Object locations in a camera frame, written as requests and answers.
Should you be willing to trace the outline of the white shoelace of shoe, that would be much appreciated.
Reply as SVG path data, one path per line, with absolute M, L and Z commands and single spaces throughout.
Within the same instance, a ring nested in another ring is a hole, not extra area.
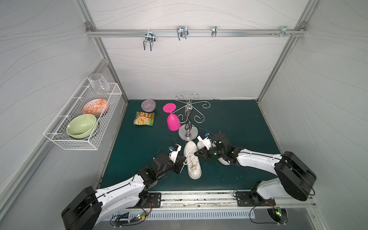
M 188 168 L 193 168 L 193 167 L 197 167 L 198 164 L 199 164 L 199 159 L 197 156 L 195 156 L 193 153 L 188 153 L 186 155 L 184 165 L 186 165 Z

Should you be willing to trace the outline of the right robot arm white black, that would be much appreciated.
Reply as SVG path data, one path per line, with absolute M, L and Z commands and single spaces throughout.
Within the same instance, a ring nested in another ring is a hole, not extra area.
M 218 159 L 223 165 L 256 168 L 276 175 L 274 179 L 257 182 L 251 189 L 249 199 L 255 205 L 276 197 L 291 196 L 296 200 L 306 201 L 309 196 L 315 195 L 315 173 L 291 151 L 267 154 L 235 147 L 222 133 L 214 138 L 204 133 L 197 139 L 198 150 L 195 156 L 206 162 Z

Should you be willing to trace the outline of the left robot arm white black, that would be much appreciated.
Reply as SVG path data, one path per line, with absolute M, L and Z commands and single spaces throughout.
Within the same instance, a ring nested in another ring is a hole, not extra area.
M 144 206 L 149 199 L 148 190 L 169 173 L 179 174 L 185 160 L 185 156 L 177 156 L 172 161 L 168 154 L 160 154 L 121 183 L 97 190 L 91 186 L 83 189 L 61 213 L 65 229 L 91 230 L 120 210 Z

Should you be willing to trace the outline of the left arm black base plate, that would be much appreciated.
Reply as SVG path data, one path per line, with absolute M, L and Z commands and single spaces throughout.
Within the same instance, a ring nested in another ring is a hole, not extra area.
M 160 192 L 144 192 L 139 194 L 138 203 L 133 206 L 133 209 L 149 209 L 149 208 L 160 208 L 162 202 L 162 193 Z

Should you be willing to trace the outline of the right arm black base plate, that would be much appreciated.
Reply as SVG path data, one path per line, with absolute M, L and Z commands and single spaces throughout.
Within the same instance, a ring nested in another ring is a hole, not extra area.
M 239 207 L 275 207 L 276 202 L 273 198 L 271 199 L 263 199 L 260 195 L 256 195 L 255 193 L 251 193 L 249 191 L 238 191 L 234 190 L 232 193 L 233 197 L 237 202 L 237 206 Z

